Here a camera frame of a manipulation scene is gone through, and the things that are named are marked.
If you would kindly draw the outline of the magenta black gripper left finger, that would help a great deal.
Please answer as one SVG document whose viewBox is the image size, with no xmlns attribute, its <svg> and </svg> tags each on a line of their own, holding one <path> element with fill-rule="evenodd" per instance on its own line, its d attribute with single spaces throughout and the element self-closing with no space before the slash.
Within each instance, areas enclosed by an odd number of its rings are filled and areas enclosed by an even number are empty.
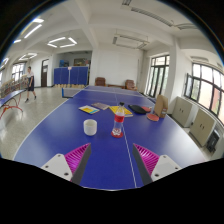
<svg viewBox="0 0 224 224">
<path fill-rule="evenodd" d="M 91 144 L 87 143 L 65 155 L 56 154 L 42 166 L 42 169 L 79 185 L 90 155 Z"/>
</svg>

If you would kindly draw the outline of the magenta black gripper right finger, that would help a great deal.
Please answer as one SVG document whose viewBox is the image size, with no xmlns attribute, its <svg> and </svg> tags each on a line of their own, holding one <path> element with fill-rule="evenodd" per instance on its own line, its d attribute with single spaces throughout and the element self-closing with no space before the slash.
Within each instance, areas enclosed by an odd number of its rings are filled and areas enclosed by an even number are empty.
<svg viewBox="0 0 224 224">
<path fill-rule="evenodd" d="M 144 185 L 181 170 L 181 167 L 168 155 L 159 156 L 138 144 L 133 144 L 132 153 Z"/>
</svg>

